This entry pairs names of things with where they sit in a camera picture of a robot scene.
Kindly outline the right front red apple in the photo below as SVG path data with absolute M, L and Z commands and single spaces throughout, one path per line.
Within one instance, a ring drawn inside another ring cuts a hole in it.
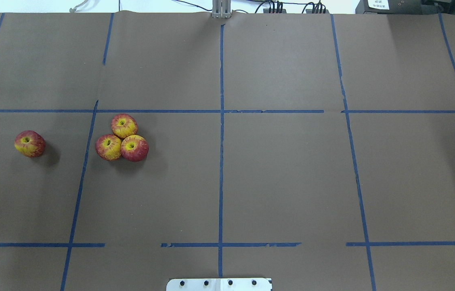
M 130 135 L 122 141 L 120 152 L 126 160 L 141 162 L 148 156 L 149 144 L 142 136 Z

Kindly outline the lone red yellow apple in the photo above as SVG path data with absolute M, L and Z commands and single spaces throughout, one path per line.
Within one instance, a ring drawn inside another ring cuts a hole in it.
M 40 134 L 26 130 L 16 136 L 14 146 L 26 157 L 40 157 L 45 151 L 46 142 Z

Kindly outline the back red yellow apple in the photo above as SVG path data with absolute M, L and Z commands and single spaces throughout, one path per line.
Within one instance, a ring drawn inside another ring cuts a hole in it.
M 129 114 L 117 114 L 111 120 L 111 131 L 120 139 L 125 139 L 138 132 L 138 124 Z

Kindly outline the left front red yellow apple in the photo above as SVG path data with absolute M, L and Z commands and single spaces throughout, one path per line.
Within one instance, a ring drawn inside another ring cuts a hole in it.
M 113 134 L 102 135 L 96 140 L 95 149 L 103 160 L 119 160 L 122 157 L 122 140 Z

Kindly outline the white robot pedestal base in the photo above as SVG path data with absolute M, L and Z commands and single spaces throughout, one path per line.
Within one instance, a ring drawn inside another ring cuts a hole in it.
M 272 291 L 270 278 L 174 278 L 167 291 Z

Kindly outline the brown paper table cover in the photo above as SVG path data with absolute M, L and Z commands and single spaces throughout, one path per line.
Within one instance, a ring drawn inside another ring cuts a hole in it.
M 0 13 L 0 291 L 218 277 L 455 291 L 455 15 Z

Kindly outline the grey aluminium frame post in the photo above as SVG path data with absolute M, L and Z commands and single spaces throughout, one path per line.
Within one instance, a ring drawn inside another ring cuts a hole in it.
M 231 18 L 231 0 L 213 0 L 211 13 L 213 19 Z

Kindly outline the dark grey control box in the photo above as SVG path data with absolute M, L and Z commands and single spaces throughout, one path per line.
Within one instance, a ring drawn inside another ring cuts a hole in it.
M 360 0 L 355 14 L 432 15 L 438 9 L 427 0 Z

